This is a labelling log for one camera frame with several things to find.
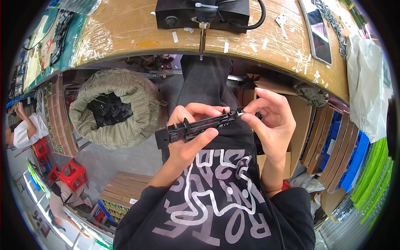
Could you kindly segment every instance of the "white shirt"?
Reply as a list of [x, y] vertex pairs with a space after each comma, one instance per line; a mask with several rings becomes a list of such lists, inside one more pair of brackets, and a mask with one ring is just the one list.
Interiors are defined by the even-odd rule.
[[25, 148], [27, 146], [33, 145], [38, 140], [42, 139], [49, 134], [46, 124], [43, 119], [36, 113], [32, 113], [29, 117], [32, 123], [36, 127], [36, 133], [29, 139], [28, 138], [28, 124], [26, 121], [22, 121], [14, 129], [14, 146], [16, 148]]

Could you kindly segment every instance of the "smartphone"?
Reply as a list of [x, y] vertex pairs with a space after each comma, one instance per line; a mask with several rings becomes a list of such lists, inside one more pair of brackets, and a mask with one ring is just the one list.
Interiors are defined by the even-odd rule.
[[299, 0], [299, 2], [306, 20], [312, 57], [332, 65], [328, 32], [321, 11], [313, 4], [312, 0]]

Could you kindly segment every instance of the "red plastic stool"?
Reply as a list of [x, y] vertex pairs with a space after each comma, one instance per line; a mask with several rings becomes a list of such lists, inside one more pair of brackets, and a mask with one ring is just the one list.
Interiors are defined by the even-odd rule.
[[[65, 170], [67, 168], [69, 169], [70, 173], [66, 176]], [[88, 181], [84, 176], [85, 172], [85, 167], [83, 165], [78, 166], [74, 162], [74, 158], [72, 158], [72, 160], [70, 160], [70, 162], [61, 170], [60, 180], [67, 184], [67, 186], [75, 192], [80, 186]]]
[[51, 183], [54, 183], [59, 176], [60, 176], [60, 174], [58, 173], [57, 166], [54, 166], [46, 178], [49, 180], [49, 182], [51, 184]]
[[38, 162], [42, 167], [44, 167], [44, 164], [49, 161], [46, 154], [50, 153], [50, 150], [47, 148], [46, 142], [46, 137], [43, 137], [35, 144], [33, 144], [33, 151], [35, 152], [36, 158], [38, 159]]

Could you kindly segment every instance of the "workbench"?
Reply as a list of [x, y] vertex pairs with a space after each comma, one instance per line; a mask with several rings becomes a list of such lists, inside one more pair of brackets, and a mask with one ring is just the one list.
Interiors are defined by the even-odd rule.
[[[108, 0], [103, 1], [90, 16], [75, 14], [67, 35], [68, 44], [61, 60], [56, 63], [59, 66], [45, 68], [44, 75], [36, 70], [37, 76], [34, 81], [30, 77], [24, 83], [25, 93], [57, 72], [94, 62], [157, 53], [197, 53], [200, 29], [194, 29], [193, 33], [183, 28], [159, 30], [156, 17], [151, 14], [156, 9], [156, 3], [157, 0]], [[264, 3], [266, 19], [262, 26], [255, 30], [249, 30], [246, 34], [209, 30], [205, 56], [218, 54], [232, 59], [253, 61], [262, 67], [281, 71], [309, 84], [316, 84], [348, 104], [346, 61], [340, 55], [339, 41], [333, 28], [327, 26], [332, 51], [332, 65], [327, 66], [310, 55], [310, 41], [298, 0], [264, 0]], [[288, 39], [283, 37], [282, 30], [275, 21], [281, 13], [288, 18], [284, 24]], [[260, 15], [258, 2], [250, 0], [249, 25], [256, 23]], [[347, 24], [350, 23], [352, 28], [356, 26], [354, 20], [348, 19]], [[345, 26], [343, 35], [350, 34], [349, 30], [351, 29]], [[177, 34], [177, 42], [174, 41], [173, 32]], [[263, 50], [266, 39], [268, 43]], [[224, 51], [225, 42], [228, 42], [228, 51]]]

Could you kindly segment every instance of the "concrete floor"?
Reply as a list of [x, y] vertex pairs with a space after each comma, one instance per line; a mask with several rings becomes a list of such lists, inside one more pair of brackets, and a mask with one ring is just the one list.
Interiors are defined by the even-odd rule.
[[[81, 146], [85, 142], [87, 141], [82, 139], [78, 144]], [[53, 152], [48, 156], [50, 165], [57, 166], [59, 171], [71, 160], [70, 157]], [[161, 150], [157, 149], [154, 135], [138, 146], [117, 150], [108, 150], [101, 145], [91, 143], [77, 153], [74, 161], [86, 168], [89, 190], [85, 193], [93, 204], [97, 202], [106, 184], [118, 171], [154, 176], [162, 166]]]

